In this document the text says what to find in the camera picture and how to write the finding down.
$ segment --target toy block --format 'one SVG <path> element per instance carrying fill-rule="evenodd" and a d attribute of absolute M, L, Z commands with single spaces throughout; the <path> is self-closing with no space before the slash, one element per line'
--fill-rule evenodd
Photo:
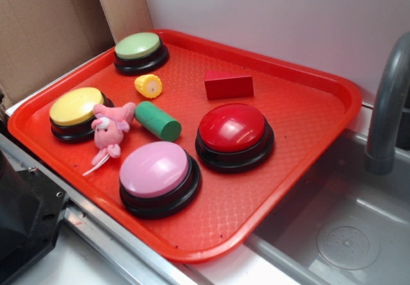
<path fill-rule="evenodd" d="M 206 97 L 224 99 L 254 95 L 252 76 L 208 70 L 205 72 Z"/>

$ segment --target green cylinder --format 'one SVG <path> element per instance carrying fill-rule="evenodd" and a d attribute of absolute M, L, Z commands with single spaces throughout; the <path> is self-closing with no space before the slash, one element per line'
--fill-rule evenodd
<path fill-rule="evenodd" d="M 182 131 L 181 123 L 149 101 L 135 108 L 135 119 L 163 141 L 177 140 Z"/>

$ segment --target red button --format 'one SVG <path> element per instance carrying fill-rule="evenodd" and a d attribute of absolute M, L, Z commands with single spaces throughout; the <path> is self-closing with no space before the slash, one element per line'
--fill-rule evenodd
<path fill-rule="evenodd" d="M 239 152 L 265 133 L 265 117 L 247 104 L 226 104 L 208 112 L 199 124 L 203 143 L 218 152 Z"/>

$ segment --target pink button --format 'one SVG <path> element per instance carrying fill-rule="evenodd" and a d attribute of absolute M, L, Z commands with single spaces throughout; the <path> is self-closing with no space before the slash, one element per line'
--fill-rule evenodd
<path fill-rule="evenodd" d="M 120 169 L 128 193 L 151 199 L 175 189 L 188 173 L 186 152 L 172 142 L 153 142 L 132 152 Z"/>

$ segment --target drain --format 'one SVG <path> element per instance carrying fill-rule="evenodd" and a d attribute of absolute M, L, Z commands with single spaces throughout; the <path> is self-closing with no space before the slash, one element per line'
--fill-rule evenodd
<path fill-rule="evenodd" d="M 323 226 L 317 236 L 317 245 L 326 261 L 346 270 L 370 266 L 380 251 L 375 233 L 367 225 L 352 218 Z"/>

